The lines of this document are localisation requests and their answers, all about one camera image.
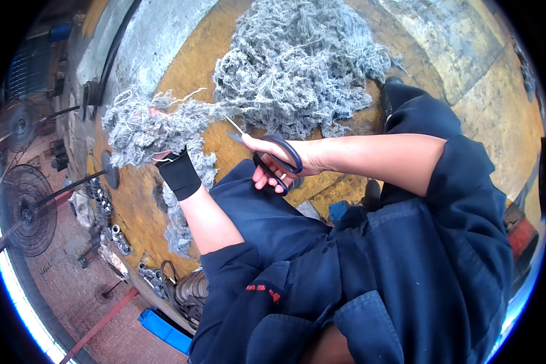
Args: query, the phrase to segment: hand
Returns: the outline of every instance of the hand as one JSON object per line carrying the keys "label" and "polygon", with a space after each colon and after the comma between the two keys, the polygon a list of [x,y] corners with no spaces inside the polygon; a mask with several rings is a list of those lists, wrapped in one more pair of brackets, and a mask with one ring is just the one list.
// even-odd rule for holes
{"label": "hand", "polygon": [[[243,139],[244,145],[246,145],[250,150],[271,153],[287,163],[294,163],[289,154],[275,143],[255,139],[248,134],[243,134],[241,138]],[[289,186],[294,179],[318,175],[324,171],[315,152],[317,142],[317,140],[312,140],[309,142],[297,140],[288,141],[295,151],[298,152],[298,155],[301,157],[303,162],[303,171],[298,174],[293,174],[286,170],[268,154],[265,154],[261,159],[277,177],[281,178],[285,174],[283,182],[285,186]],[[253,181],[255,182],[256,189],[262,189],[265,185],[269,184],[275,187],[276,193],[283,193],[283,187],[278,186],[277,181],[274,178],[271,178],[271,176],[267,175],[261,167],[257,167],[255,170],[255,173],[253,174]]]}

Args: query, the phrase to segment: black wrist support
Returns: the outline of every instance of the black wrist support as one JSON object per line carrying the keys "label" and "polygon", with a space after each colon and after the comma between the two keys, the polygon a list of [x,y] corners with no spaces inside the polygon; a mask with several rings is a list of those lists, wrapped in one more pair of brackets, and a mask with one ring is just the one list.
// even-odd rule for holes
{"label": "black wrist support", "polygon": [[172,189],[178,201],[189,198],[200,188],[202,182],[190,161],[188,150],[184,148],[179,156],[170,153],[164,159],[170,159],[172,162],[165,161],[156,164],[160,175]]}

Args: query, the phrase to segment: concrete wall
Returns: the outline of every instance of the concrete wall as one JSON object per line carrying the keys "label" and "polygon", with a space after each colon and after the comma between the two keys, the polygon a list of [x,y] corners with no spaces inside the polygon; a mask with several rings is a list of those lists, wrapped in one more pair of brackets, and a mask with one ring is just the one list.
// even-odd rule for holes
{"label": "concrete wall", "polygon": [[[216,0],[143,0],[126,28],[106,85],[104,104],[132,84],[152,96],[180,47]],[[109,46],[131,0],[110,0],[77,67],[80,84],[101,77]]]}

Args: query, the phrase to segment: blue plastic crate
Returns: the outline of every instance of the blue plastic crate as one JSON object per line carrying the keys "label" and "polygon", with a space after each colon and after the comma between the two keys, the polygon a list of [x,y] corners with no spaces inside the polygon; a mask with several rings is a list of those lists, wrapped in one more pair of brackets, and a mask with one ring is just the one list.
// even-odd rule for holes
{"label": "blue plastic crate", "polygon": [[161,340],[188,355],[192,339],[158,316],[156,310],[158,309],[145,309],[138,318],[139,322]]}

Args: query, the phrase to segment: blue container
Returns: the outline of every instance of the blue container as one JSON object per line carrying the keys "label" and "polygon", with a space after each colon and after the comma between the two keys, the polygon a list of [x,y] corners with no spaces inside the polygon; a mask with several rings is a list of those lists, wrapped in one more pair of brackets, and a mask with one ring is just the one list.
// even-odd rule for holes
{"label": "blue container", "polygon": [[71,30],[73,30],[72,24],[55,25],[49,32],[49,42],[58,42],[69,39]]}
{"label": "blue container", "polygon": [[188,355],[188,349],[190,348],[192,339],[164,321],[164,319],[156,313],[157,310],[157,308],[145,309],[138,318],[138,321],[161,340]]}

